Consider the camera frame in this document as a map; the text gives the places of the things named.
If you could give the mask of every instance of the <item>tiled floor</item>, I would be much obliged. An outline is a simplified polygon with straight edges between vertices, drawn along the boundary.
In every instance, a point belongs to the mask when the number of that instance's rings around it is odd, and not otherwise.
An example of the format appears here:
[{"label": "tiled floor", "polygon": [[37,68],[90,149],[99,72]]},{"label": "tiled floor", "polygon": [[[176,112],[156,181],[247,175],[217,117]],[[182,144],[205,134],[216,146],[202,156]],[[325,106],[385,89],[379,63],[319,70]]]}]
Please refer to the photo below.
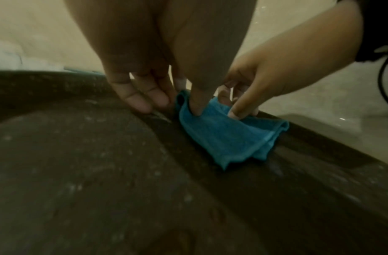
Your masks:
[{"label": "tiled floor", "polygon": [[[259,0],[239,54],[334,2]],[[381,63],[353,64],[309,88],[272,99],[261,109],[388,163],[388,106],[376,84]],[[0,69],[59,71],[63,65],[102,70],[62,1],[0,0]]]}]

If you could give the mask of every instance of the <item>teal cloth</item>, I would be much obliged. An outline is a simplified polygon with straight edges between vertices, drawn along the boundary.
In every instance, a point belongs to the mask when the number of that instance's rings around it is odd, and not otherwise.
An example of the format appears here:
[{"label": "teal cloth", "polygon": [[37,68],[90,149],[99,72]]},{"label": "teal cloth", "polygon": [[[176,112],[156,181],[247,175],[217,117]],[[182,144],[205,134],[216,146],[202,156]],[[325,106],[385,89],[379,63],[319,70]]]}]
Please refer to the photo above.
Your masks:
[{"label": "teal cloth", "polygon": [[227,116],[230,107],[217,98],[210,101],[202,115],[194,116],[188,107],[189,92],[178,94],[176,109],[184,130],[226,170],[230,163],[249,158],[266,160],[275,140],[289,128],[289,123],[279,119],[249,116],[241,121]]}]

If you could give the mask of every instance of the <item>black sleeve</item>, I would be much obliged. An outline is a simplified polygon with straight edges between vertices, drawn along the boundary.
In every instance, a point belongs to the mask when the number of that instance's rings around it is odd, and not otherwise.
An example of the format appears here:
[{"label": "black sleeve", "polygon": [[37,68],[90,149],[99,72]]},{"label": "black sleeve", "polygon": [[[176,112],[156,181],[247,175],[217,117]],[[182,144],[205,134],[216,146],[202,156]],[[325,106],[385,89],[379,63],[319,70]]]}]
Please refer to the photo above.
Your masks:
[{"label": "black sleeve", "polygon": [[355,1],[364,20],[363,41],[356,61],[375,61],[388,55],[388,0]]}]

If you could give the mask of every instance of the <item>person's right hand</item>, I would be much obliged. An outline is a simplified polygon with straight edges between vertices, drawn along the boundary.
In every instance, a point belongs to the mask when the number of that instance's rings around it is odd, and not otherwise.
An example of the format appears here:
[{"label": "person's right hand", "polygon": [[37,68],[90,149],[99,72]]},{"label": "person's right hand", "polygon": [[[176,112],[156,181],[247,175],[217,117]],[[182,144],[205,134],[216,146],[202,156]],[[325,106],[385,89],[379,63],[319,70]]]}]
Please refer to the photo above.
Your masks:
[{"label": "person's right hand", "polygon": [[236,59],[219,88],[219,102],[232,106],[231,118],[256,115],[268,99],[309,86],[354,62],[362,35],[358,4],[344,0]]},{"label": "person's right hand", "polygon": [[187,77],[193,84],[190,109],[200,115],[243,41],[256,1],[65,2],[128,105],[142,113],[150,113],[152,105],[166,107],[185,88]]}]

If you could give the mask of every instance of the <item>dark surface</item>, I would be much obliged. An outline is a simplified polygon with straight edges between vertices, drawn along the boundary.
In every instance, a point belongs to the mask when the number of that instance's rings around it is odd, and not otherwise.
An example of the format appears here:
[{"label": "dark surface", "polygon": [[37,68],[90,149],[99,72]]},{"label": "dark surface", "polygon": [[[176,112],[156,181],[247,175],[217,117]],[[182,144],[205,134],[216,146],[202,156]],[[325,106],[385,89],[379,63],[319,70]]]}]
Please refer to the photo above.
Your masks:
[{"label": "dark surface", "polygon": [[292,125],[223,173],[104,77],[0,73],[0,254],[388,254],[388,165]]}]

